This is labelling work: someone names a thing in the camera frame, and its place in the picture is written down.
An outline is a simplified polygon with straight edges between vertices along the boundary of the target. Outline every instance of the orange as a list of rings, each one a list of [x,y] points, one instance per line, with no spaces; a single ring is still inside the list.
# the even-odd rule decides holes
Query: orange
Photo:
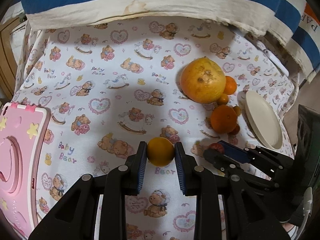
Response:
[[[226,77],[217,63],[202,57],[182,71],[180,87],[191,100],[209,104],[219,99],[226,86]]]
[[[237,116],[241,115],[241,108],[239,106],[234,106],[233,110],[236,112]]]
[[[230,77],[226,76],[226,87],[224,89],[224,93],[227,95],[232,95],[237,90],[237,83],[236,81]]]
[[[218,105],[226,105],[229,102],[229,97],[226,94],[222,94],[217,100]]]
[[[237,114],[231,107],[221,105],[212,111],[210,121],[217,133],[230,133],[236,128]]]
[[[164,137],[155,137],[147,145],[148,160],[157,167],[170,164],[174,158],[172,143]]]
[[[230,132],[229,134],[237,135],[239,132],[240,132],[240,126],[239,126],[239,124],[237,124],[236,128],[234,128],[233,131]]]

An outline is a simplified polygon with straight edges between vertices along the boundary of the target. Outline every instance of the printed fabric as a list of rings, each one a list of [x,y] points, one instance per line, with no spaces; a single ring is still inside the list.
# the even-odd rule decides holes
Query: printed fabric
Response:
[[[262,95],[278,114],[293,103],[294,85],[249,40],[225,26],[183,17],[27,32],[13,101],[51,114],[37,174],[38,220],[83,174],[108,174],[136,152],[140,141],[160,136],[182,142],[199,165],[219,175],[203,158],[208,145],[224,140],[239,148],[262,146],[245,115],[246,92]],[[195,103],[179,88],[183,67],[204,56],[237,82],[228,103],[242,109],[237,135],[216,134],[208,121],[216,104]],[[280,118],[279,123],[279,152],[293,157]],[[243,168],[267,178],[251,165]],[[221,197],[220,207],[224,222]],[[180,191],[174,161],[162,168],[147,162],[140,195],[126,197],[127,238],[193,239],[195,210],[196,198]],[[99,221],[98,212],[95,239]]]

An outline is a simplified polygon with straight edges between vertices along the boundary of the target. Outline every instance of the yellow star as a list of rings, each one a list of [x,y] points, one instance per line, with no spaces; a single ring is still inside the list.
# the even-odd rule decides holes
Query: yellow star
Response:
[[[39,127],[39,124],[34,124],[34,123],[31,123],[30,124],[30,129],[27,130],[27,134],[29,135],[29,138],[32,139],[33,136],[37,136],[38,135],[38,127]]]
[[[2,131],[3,128],[5,128],[5,122],[8,118],[2,117],[2,121],[0,122],[0,131]]]
[[[3,206],[3,208],[4,208],[4,210],[8,210],[8,207],[7,207],[7,202],[2,198],[2,206]]]

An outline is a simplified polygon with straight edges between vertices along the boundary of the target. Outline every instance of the stacked plates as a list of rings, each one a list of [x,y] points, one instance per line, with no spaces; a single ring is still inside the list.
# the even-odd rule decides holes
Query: stacked plates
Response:
[[[252,129],[261,143],[271,150],[280,149],[282,131],[270,104],[255,91],[248,91],[245,111]]]

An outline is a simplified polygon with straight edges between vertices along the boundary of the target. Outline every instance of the red fruit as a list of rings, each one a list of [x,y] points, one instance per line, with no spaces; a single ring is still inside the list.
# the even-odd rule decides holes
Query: red fruit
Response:
[[[212,143],[209,145],[209,148],[216,150],[221,154],[224,154],[224,147],[220,143]]]

